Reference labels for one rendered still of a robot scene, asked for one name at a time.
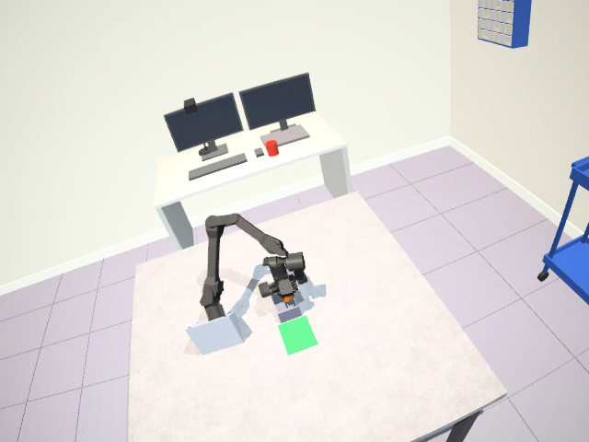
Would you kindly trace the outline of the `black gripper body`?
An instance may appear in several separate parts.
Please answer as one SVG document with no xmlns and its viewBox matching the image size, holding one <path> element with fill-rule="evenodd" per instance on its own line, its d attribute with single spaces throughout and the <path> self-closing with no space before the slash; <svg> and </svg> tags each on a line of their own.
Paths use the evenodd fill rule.
<svg viewBox="0 0 589 442">
<path fill-rule="evenodd" d="M 294 272 L 294 274 L 288 275 L 285 270 L 285 273 L 282 275 L 273 275 L 273 274 L 271 274 L 271 275 L 272 275 L 274 282 L 272 282 L 270 285 L 268 285 L 267 281 L 259 284 L 259 289 L 260 289 L 260 293 L 261 293 L 262 297 L 265 297 L 265 298 L 269 297 L 271 295 L 271 291 L 272 291 L 272 293 L 278 292 L 276 281 L 279 280 L 279 278 L 281 278 L 281 280 L 283 280 L 285 278 L 285 276 L 290 276 L 292 281 L 296 282 L 296 280 L 297 280 L 298 284 L 300 284 L 300 285 L 304 284 L 308 281 L 304 271 L 297 271 L 297 272 Z"/>
</svg>

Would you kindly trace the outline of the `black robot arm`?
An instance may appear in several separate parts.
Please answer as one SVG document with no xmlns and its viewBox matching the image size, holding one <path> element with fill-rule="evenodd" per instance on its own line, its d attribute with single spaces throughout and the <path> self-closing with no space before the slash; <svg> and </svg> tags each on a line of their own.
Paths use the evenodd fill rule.
<svg viewBox="0 0 589 442">
<path fill-rule="evenodd" d="M 268 253 L 280 256 L 265 257 L 263 259 L 262 266 L 269 266 L 273 275 L 282 275 L 285 273 L 285 270 L 297 272 L 306 269 L 306 262 L 302 251 L 289 253 L 283 247 L 281 240 L 265 234 L 241 217 L 240 214 L 209 215 L 205 219 L 205 229 L 209 239 L 207 257 L 208 272 L 202 288 L 203 295 L 199 301 L 202 307 L 204 306 L 208 321 L 217 320 L 225 315 L 223 304 L 220 303 L 220 296 L 224 291 L 224 281 L 219 278 L 219 249 L 220 238 L 224 233 L 224 228 L 233 225 L 238 226 L 241 230 L 257 240 Z M 291 297 L 298 290 L 297 283 L 292 281 L 290 276 L 285 276 L 283 280 L 279 278 L 276 281 L 276 285 L 280 290 L 282 298 Z"/>
</svg>

